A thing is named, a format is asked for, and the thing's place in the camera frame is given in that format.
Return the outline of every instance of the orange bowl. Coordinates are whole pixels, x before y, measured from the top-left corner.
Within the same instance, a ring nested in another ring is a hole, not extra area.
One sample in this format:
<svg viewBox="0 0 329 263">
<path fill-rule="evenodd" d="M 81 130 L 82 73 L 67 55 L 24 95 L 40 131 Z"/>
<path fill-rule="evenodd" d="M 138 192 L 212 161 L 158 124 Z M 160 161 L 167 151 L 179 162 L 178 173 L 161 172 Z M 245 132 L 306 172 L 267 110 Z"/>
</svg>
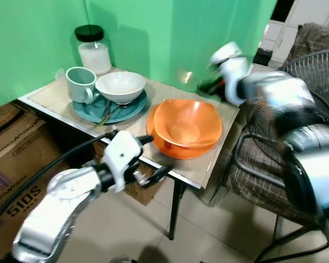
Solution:
<svg viewBox="0 0 329 263">
<path fill-rule="evenodd" d="M 157 108 L 158 106 L 154 106 L 150 110 L 150 113 L 148 115 L 147 129 L 148 134 L 154 137 L 153 143 L 161 152 L 176 159 L 192 159 L 204 155 L 210 149 L 213 148 L 214 145 L 210 145 L 208 147 L 203 148 L 184 148 L 177 145 L 173 145 L 159 137 L 154 129 L 154 116 Z"/>
<path fill-rule="evenodd" d="M 156 133 L 173 145 L 198 148 L 215 144 L 223 125 L 212 104 L 197 100 L 165 100 L 155 112 Z"/>
</svg>

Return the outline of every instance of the white powder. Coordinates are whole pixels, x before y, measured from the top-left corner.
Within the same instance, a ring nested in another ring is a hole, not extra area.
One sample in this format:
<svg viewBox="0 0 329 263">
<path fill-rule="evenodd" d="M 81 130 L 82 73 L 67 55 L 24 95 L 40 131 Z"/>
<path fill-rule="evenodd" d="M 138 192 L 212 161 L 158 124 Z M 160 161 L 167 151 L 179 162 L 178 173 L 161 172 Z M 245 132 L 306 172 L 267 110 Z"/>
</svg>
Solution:
<svg viewBox="0 0 329 263">
<path fill-rule="evenodd" d="M 100 42 L 85 42 L 78 46 L 83 66 L 96 75 L 103 75 L 111 69 L 109 49 Z"/>
</svg>

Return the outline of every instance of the white bowl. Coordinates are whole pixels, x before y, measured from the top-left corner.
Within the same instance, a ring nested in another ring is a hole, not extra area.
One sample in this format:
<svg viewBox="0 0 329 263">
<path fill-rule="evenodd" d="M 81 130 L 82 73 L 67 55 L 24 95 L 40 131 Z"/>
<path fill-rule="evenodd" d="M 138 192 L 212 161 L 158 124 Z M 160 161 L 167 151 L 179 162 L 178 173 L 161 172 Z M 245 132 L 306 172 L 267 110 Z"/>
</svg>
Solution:
<svg viewBox="0 0 329 263">
<path fill-rule="evenodd" d="M 117 104 L 132 102 L 143 91 L 146 78 L 134 72 L 120 71 L 101 76 L 95 83 L 102 96 Z"/>
</svg>

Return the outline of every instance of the green wall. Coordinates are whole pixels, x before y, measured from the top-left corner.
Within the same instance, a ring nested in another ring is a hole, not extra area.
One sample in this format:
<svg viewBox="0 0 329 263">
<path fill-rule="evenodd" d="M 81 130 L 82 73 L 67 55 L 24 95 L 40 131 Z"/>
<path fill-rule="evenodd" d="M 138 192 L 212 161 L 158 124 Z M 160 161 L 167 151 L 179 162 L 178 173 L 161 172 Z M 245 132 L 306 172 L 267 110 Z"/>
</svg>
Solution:
<svg viewBox="0 0 329 263">
<path fill-rule="evenodd" d="M 80 65 L 73 29 L 101 25 L 117 67 L 194 92 L 210 55 L 257 50 L 275 0 L 0 0 L 0 105 Z M 186 72 L 192 78 L 183 83 Z"/>
<path fill-rule="evenodd" d="M 71 36 L 85 23 L 83 0 L 0 0 L 0 105 L 76 65 Z"/>
</svg>

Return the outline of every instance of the teal plate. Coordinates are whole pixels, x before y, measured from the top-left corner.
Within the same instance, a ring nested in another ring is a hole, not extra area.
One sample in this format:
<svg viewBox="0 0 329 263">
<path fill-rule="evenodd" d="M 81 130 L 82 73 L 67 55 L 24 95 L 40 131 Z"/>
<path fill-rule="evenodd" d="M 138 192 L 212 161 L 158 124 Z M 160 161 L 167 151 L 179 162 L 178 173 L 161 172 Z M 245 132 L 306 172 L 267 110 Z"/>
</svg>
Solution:
<svg viewBox="0 0 329 263">
<path fill-rule="evenodd" d="M 128 107 L 119 108 L 116 110 L 115 113 L 112 114 L 111 118 L 106 122 L 106 124 L 122 122 L 134 117 L 146 106 L 147 102 L 148 99 L 146 92 L 143 91 L 139 97 L 137 97 L 131 102 L 131 104 L 129 104 Z M 103 119 L 107 99 L 100 95 L 92 104 L 84 104 L 78 102 L 73 102 L 72 104 L 73 109 L 80 117 L 87 119 L 88 121 L 98 123 Z M 117 107 L 117 105 L 113 102 L 111 104 L 110 111 L 112 111 L 115 107 Z"/>
</svg>

